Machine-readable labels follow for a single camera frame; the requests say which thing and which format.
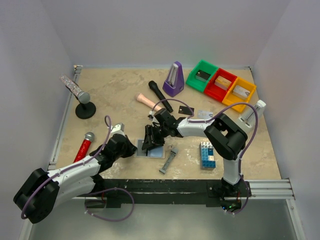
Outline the beige card holder wallet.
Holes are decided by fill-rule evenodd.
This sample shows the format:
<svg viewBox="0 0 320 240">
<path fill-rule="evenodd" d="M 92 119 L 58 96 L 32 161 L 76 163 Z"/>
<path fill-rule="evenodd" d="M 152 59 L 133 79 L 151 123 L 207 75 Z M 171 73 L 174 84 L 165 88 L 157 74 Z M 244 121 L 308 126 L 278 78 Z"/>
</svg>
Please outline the beige card holder wallet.
<svg viewBox="0 0 320 240">
<path fill-rule="evenodd" d="M 171 144 L 167 146 L 159 146 L 151 150 L 142 150 L 143 143 L 144 140 L 141 138 L 137 138 L 135 140 L 135 145 L 137 147 L 137 151 L 133 155 L 135 158 L 164 159 L 166 152 L 169 152 L 174 148 Z"/>
</svg>

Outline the black credit card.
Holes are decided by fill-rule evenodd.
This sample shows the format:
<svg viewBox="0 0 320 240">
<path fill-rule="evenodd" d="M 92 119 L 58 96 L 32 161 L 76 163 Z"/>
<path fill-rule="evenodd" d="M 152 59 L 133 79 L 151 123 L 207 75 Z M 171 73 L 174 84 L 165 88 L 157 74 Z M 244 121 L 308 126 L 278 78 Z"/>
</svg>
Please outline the black credit card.
<svg viewBox="0 0 320 240">
<path fill-rule="evenodd" d="M 182 115 L 192 116 L 194 114 L 194 108 L 180 105 L 178 109 L 178 113 Z"/>
</svg>

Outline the white VIP credit card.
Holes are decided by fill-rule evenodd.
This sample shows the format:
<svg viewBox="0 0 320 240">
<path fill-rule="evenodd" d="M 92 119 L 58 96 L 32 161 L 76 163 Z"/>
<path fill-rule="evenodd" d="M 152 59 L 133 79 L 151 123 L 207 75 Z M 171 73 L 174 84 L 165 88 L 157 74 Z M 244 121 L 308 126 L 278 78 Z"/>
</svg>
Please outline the white VIP credit card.
<svg viewBox="0 0 320 240">
<path fill-rule="evenodd" d="M 202 120 L 211 119 L 213 117 L 213 112 L 198 110 L 197 117 Z"/>
</svg>

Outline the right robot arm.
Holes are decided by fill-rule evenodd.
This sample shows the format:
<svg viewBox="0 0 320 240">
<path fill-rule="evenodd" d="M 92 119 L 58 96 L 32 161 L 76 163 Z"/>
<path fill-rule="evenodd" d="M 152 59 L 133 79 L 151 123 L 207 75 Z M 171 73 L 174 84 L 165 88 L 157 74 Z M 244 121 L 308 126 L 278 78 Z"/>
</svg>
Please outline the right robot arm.
<svg viewBox="0 0 320 240">
<path fill-rule="evenodd" d="M 165 144 L 165 138 L 203 137 L 223 158 L 224 182 L 234 186 L 241 180 L 240 158 L 247 147 L 248 135 L 226 114 L 220 113 L 212 120 L 176 119 L 162 108 L 152 113 L 152 124 L 145 126 L 142 150 L 151 150 Z"/>
</svg>

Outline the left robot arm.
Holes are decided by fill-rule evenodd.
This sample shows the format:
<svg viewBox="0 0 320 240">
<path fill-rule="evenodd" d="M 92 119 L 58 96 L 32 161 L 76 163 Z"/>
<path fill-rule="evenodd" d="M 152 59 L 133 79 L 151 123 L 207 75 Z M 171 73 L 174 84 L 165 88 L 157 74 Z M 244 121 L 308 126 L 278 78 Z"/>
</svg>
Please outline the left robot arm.
<svg viewBox="0 0 320 240">
<path fill-rule="evenodd" d="M 106 143 L 82 160 L 56 170 L 35 169 L 13 197 L 21 218 L 36 224 L 59 204 L 80 195 L 90 194 L 96 177 L 120 158 L 134 155 L 137 147 L 127 135 L 116 133 Z"/>
</svg>

